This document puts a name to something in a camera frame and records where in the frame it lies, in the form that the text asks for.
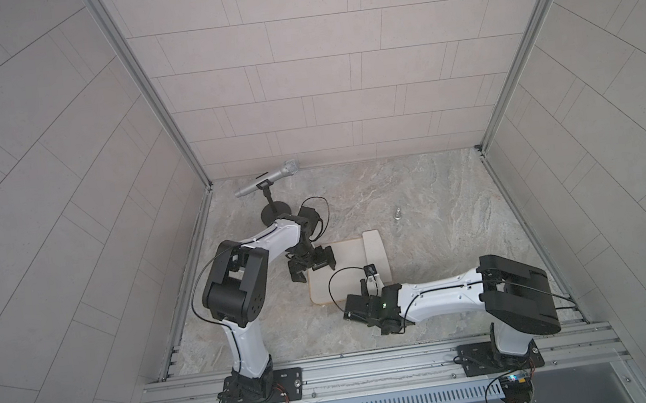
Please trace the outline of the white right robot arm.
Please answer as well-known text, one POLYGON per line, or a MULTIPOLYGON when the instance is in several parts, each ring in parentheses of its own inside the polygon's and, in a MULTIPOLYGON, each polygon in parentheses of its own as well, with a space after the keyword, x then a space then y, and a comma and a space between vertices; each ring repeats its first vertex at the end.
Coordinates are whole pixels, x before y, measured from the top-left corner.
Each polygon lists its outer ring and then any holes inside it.
POLYGON ((484 312, 494 318, 487 343, 457 348, 461 365, 477 370, 515 369, 536 360, 534 338, 560 333, 547 272, 497 255, 483 255, 478 267, 428 283, 402 283, 347 296, 343 317, 377 327, 381 334, 404 334, 437 316, 484 312))

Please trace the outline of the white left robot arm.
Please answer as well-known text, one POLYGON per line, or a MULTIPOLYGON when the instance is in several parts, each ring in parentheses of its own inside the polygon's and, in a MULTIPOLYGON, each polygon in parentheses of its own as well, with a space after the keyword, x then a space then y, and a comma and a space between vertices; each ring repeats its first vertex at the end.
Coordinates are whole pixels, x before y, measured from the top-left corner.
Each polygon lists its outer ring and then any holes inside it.
POLYGON ((229 396, 248 401, 265 400, 275 391, 272 357, 258 321, 270 264, 286 256, 290 280, 303 284, 307 272, 337 264, 331 247, 313 245, 312 235, 324 226, 313 208, 283 213, 272 223, 252 238, 218 246, 202 297, 214 321, 228 328, 235 357, 229 396))

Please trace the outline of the beige cutting board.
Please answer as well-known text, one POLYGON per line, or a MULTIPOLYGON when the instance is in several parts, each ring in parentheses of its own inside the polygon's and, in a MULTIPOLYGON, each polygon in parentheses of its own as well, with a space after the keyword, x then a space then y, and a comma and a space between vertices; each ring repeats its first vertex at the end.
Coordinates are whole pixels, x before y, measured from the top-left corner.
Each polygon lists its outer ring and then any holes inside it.
POLYGON ((360 295, 363 267, 368 265, 362 237, 331 243, 337 262, 336 270, 329 267, 309 271, 311 301, 315 305, 343 302, 348 295, 360 295))

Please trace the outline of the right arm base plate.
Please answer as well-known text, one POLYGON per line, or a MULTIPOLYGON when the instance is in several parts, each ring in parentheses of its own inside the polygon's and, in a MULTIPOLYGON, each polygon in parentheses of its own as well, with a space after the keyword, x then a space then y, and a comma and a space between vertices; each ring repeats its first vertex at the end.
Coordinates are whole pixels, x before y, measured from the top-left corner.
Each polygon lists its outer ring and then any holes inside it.
POLYGON ((464 369, 466 377, 506 373, 513 369, 539 369, 544 367, 544 358, 534 340, 528 343, 525 355, 501 354, 493 342, 471 343, 458 346, 453 362, 464 369))

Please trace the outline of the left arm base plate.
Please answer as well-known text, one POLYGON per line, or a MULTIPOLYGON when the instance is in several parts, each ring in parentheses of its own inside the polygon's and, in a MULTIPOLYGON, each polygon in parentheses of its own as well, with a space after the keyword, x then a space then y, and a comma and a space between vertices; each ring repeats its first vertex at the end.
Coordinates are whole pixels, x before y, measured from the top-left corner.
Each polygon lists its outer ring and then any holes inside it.
POLYGON ((235 373, 224 381, 220 403, 282 403, 302 399, 303 369, 269 370, 250 379, 235 373))

